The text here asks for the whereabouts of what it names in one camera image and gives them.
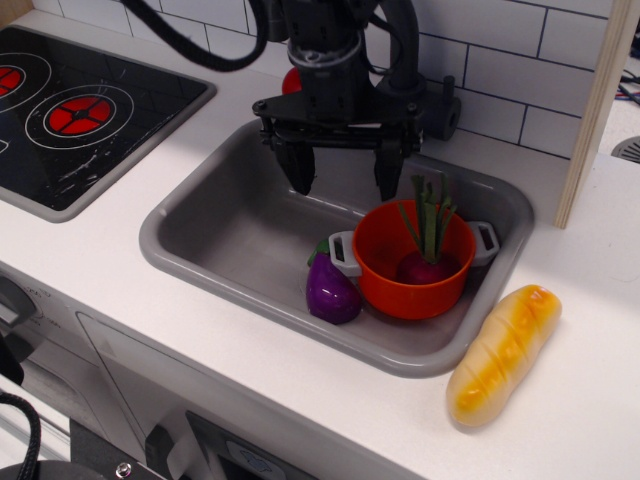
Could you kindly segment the black robot base with screw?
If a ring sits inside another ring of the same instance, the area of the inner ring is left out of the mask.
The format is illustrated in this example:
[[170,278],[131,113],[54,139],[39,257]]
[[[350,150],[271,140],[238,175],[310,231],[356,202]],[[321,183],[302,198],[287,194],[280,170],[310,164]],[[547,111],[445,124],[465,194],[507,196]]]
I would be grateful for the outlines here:
[[18,451],[20,462],[2,467],[2,479],[163,479],[76,423],[71,423],[69,458],[41,459],[44,426],[28,424],[26,446]]

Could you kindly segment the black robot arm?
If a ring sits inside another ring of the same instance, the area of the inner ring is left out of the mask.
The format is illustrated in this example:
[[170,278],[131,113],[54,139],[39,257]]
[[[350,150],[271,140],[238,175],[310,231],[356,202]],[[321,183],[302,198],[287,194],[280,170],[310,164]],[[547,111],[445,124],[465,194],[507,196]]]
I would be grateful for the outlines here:
[[397,192],[403,162],[421,140],[426,91],[409,1],[279,1],[298,92],[260,100],[253,111],[293,189],[315,178],[317,148],[371,150],[382,200]]

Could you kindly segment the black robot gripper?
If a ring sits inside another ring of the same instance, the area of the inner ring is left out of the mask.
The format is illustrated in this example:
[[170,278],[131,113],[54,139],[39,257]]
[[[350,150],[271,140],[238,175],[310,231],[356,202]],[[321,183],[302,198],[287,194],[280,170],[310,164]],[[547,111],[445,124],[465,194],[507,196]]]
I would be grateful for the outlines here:
[[308,195],[313,148],[375,150],[382,201],[397,194],[403,156],[419,148],[420,109],[378,90],[389,73],[382,1],[255,1],[258,37],[287,44],[302,90],[260,100],[261,137],[291,187]]

